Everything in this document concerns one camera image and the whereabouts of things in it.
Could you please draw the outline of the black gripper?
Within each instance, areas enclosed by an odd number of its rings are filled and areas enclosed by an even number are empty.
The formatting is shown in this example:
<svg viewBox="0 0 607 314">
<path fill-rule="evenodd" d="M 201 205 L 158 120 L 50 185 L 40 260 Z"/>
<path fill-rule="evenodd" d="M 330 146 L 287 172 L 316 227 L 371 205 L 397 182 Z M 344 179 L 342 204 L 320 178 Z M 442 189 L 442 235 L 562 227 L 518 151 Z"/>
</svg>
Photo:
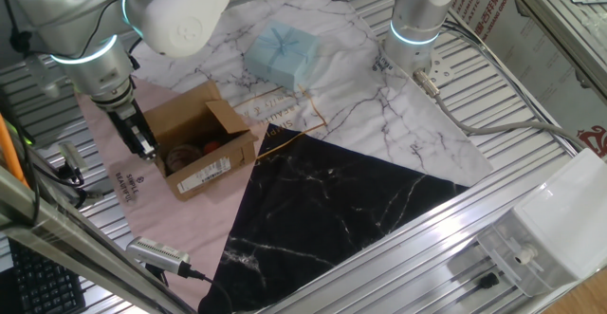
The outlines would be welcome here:
<svg viewBox="0 0 607 314">
<path fill-rule="evenodd" d="M 107 114 L 131 152 L 144 160 L 155 158 L 156 141 L 136 101 L 112 104 Z"/>
</svg>

